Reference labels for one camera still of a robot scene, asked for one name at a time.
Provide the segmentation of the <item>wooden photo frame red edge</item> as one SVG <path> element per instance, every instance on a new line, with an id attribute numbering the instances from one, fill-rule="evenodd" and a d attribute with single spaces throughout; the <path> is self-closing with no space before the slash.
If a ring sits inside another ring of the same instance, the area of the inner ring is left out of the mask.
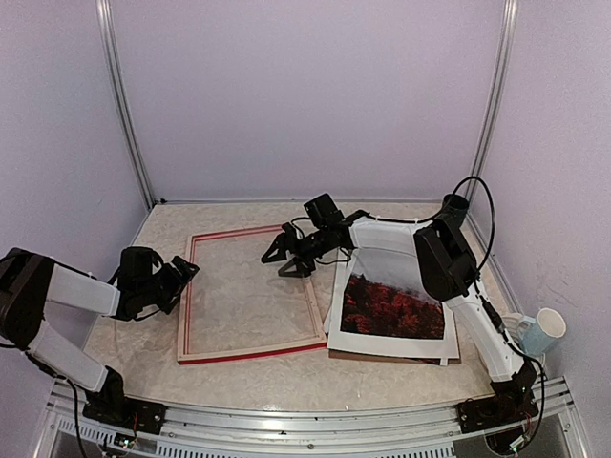
<path id="1" fill-rule="evenodd" d="M 261 256 L 279 225 L 194 234 L 186 258 L 199 273 L 179 308 L 181 365 L 240 361 L 323 348 L 327 336 L 312 283 L 281 278 Z"/>

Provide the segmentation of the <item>autumn forest photo print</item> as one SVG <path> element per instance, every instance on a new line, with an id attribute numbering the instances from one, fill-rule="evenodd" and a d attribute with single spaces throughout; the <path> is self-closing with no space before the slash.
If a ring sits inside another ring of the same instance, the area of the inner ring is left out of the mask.
<path id="1" fill-rule="evenodd" d="M 362 249 L 344 290 L 340 330 L 437 341 L 444 338 L 445 318 L 440 302 L 424 290 L 414 256 Z"/>

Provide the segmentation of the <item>white mat board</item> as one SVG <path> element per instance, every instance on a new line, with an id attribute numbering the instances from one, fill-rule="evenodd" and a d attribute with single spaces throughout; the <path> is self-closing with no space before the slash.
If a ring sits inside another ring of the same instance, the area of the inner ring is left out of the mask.
<path id="1" fill-rule="evenodd" d="M 356 255 L 360 250 L 362 249 L 355 250 L 349 257 L 349 261 L 336 265 L 331 305 L 325 321 L 327 348 L 372 357 L 437 360 L 440 364 L 458 360 L 460 351 L 454 315 L 448 306 L 441 302 L 445 318 L 445 333 L 442 340 L 389 338 L 351 334 L 340 330 L 344 290 Z"/>

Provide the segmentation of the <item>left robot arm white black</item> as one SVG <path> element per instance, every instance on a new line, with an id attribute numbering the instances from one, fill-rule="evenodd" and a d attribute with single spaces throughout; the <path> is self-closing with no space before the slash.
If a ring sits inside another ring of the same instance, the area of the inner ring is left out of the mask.
<path id="1" fill-rule="evenodd" d="M 164 261 L 149 247 L 122 250 L 107 281 L 52 257 L 12 248 L 1 259 L 1 336 L 36 364 L 80 387 L 116 425 L 133 416 L 122 376 L 86 354 L 97 317 L 141 322 L 170 314 L 199 268 L 180 256 Z"/>

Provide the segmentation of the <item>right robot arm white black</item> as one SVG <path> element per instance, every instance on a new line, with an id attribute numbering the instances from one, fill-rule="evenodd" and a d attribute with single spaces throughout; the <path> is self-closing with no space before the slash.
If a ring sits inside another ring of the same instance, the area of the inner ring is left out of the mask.
<path id="1" fill-rule="evenodd" d="M 539 361 L 519 350 L 488 299 L 480 278 L 482 263 L 461 231 L 469 202 L 458 193 L 444 197 L 441 208 L 419 220 L 385 219 L 365 210 L 346 216 L 328 194 L 305 204 L 314 233 L 302 235 L 291 222 L 261 257 L 282 261 L 282 277 L 308 277 L 315 262 L 336 249 L 384 249 L 416 258 L 425 291 L 462 320 L 488 369 L 493 396 L 458 405 L 460 420 L 481 427 L 540 415 L 545 396 L 533 386 L 545 383 Z"/>

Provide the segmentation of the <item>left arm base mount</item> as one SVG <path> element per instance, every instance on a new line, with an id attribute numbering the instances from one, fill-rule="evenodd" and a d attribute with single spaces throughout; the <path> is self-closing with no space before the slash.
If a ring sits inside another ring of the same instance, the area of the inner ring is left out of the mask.
<path id="1" fill-rule="evenodd" d="M 83 416 L 102 424 L 130 429 L 136 433 L 160 435 L 166 411 L 167 406 L 164 404 L 125 397 L 120 406 L 111 406 L 94 400 L 87 401 L 83 407 Z"/>

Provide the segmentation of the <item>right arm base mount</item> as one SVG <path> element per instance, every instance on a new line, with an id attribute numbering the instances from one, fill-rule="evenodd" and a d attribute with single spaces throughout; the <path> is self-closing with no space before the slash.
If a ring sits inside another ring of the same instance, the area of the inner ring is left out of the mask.
<path id="1" fill-rule="evenodd" d="M 539 410 L 534 400 L 518 405 L 509 398 L 492 396 L 461 402 L 456 405 L 456 414 L 461 432 L 466 434 L 536 417 Z"/>

